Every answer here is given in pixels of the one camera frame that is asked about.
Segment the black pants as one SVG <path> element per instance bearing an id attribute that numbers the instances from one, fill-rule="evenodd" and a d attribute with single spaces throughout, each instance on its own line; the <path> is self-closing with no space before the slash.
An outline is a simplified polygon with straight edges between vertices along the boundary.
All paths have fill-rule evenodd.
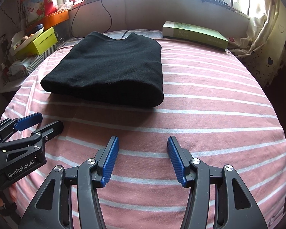
<path id="1" fill-rule="evenodd" d="M 154 108 L 164 100 L 161 45 L 131 33 L 90 33 L 41 80 L 42 88 L 94 102 Z"/>

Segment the white side shelf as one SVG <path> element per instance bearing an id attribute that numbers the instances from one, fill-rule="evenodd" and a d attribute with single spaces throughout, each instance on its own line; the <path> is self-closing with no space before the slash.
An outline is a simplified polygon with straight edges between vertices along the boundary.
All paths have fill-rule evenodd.
<path id="1" fill-rule="evenodd" d="M 21 88 L 27 77 L 8 82 L 3 88 L 0 88 L 0 94 L 17 91 Z"/>

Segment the white tissue packet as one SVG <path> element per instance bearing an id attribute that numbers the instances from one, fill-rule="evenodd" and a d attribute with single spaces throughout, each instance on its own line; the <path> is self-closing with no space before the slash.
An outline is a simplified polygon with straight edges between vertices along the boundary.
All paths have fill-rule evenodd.
<path id="1" fill-rule="evenodd" d="M 28 73 L 30 71 L 30 65 L 35 61 L 34 57 L 27 57 L 23 60 L 16 60 L 9 67 L 8 75 L 14 76 L 18 72 Z"/>

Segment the pink striped bed sheet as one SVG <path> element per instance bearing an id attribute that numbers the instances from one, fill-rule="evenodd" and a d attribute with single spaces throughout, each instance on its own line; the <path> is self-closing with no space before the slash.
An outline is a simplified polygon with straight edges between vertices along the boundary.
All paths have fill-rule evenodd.
<path id="1" fill-rule="evenodd" d="M 78 166 L 120 140 L 110 182 L 98 190 L 108 228 L 179 228 L 189 191 L 176 179 L 167 154 L 175 136 L 193 157 L 231 164 L 255 198 L 269 228 L 282 219 L 286 198 L 286 139 L 271 102 L 233 56 L 191 42 L 159 39 L 164 101 L 151 110 L 80 101 L 46 92 L 41 80 L 68 54 L 57 50 L 24 81 L 3 118 L 39 112 L 44 125 L 64 123 L 46 146 L 47 163 L 16 184 L 23 214 L 58 164 Z"/>

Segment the chevron pattern box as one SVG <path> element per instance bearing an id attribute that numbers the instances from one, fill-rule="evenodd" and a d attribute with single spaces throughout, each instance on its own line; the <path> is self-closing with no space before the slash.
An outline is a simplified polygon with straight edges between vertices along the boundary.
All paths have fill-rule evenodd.
<path id="1" fill-rule="evenodd" d="M 29 76 L 48 56 L 54 53 L 56 49 L 57 46 L 53 45 L 41 55 L 14 61 L 8 71 L 9 81 L 11 82 Z"/>

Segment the yellow green shoe box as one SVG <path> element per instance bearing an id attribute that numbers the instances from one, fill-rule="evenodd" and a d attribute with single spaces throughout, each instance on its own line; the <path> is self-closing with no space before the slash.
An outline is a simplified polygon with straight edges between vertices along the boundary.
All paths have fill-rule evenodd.
<path id="1" fill-rule="evenodd" d="M 41 55 L 58 42 L 53 27 L 50 27 L 45 32 L 36 34 L 38 35 L 37 37 L 35 35 L 29 37 L 15 49 L 14 57 L 17 60 Z"/>

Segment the white fruit plate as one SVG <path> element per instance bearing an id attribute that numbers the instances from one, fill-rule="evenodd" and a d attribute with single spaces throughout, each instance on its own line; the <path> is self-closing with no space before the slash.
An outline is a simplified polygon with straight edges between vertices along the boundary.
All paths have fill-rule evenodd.
<path id="1" fill-rule="evenodd" d="M 20 50 L 24 49 L 28 44 L 37 39 L 44 31 L 43 24 L 38 24 L 27 34 L 24 31 L 16 33 L 11 39 L 10 53 L 15 56 Z"/>

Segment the orange box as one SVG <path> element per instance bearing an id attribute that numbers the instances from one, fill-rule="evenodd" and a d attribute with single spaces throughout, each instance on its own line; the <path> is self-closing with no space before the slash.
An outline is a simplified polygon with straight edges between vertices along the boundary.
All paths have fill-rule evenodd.
<path id="1" fill-rule="evenodd" d="M 50 27 L 53 27 L 57 24 L 60 24 L 61 22 L 67 21 L 69 19 L 68 10 L 58 10 L 57 12 L 54 12 L 39 21 L 34 22 L 31 26 L 28 26 L 26 28 L 26 33 L 29 33 L 29 31 L 33 30 L 33 28 L 39 24 L 43 24 L 44 30 L 49 29 Z"/>

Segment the green white flat box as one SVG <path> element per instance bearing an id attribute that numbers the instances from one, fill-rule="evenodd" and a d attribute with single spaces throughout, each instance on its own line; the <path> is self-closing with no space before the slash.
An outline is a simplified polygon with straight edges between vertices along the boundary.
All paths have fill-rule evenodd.
<path id="1" fill-rule="evenodd" d="M 166 21 L 163 37 L 193 41 L 223 51 L 228 47 L 228 40 L 218 31 L 180 22 Z"/>

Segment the cartoon picture poster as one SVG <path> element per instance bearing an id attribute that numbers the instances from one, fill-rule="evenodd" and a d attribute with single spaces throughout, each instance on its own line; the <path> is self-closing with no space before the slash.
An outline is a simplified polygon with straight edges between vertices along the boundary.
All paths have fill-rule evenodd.
<path id="1" fill-rule="evenodd" d="M 44 0 L 21 0 L 25 11 L 26 26 L 45 17 Z"/>

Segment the cream heart pattern curtain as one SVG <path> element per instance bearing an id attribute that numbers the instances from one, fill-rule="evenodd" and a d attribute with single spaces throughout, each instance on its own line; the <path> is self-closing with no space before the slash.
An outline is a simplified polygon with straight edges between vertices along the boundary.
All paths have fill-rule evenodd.
<path id="1" fill-rule="evenodd" d="M 286 7 L 280 0 L 251 0 L 246 36 L 228 38 L 229 50 L 261 87 L 286 67 Z"/>

